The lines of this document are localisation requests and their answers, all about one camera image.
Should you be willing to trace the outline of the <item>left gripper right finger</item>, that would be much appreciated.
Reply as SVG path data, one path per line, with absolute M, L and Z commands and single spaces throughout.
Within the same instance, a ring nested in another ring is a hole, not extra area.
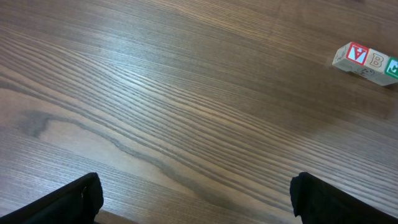
M 292 178 L 289 191 L 294 216 L 303 224 L 397 224 L 397 218 L 308 172 Z

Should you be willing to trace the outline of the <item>red V letter block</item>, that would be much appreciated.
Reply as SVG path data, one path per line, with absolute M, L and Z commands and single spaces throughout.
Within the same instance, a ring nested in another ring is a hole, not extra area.
M 364 66 L 368 53 L 369 48 L 349 42 L 337 50 L 332 65 L 345 72 L 353 72 Z

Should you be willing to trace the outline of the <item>yellow K letter block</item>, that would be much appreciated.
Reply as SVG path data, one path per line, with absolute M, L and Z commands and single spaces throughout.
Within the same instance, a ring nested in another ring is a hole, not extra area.
M 385 86 L 390 81 L 390 78 L 384 74 L 388 60 L 389 56 L 386 54 L 370 49 L 364 65 L 353 70 L 353 73 L 378 85 Z

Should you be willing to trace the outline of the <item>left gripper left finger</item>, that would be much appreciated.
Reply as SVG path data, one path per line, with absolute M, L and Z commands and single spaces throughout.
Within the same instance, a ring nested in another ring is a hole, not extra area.
M 1 224 L 94 223 L 103 203 L 100 178 L 96 172 L 90 172 L 1 217 Z

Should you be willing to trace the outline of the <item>green E letter block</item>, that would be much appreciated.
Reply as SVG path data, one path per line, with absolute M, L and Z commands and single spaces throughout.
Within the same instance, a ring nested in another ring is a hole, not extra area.
M 372 79 L 380 86 L 387 86 L 397 83 L 397 58 L 390 57 L 382 73 Z

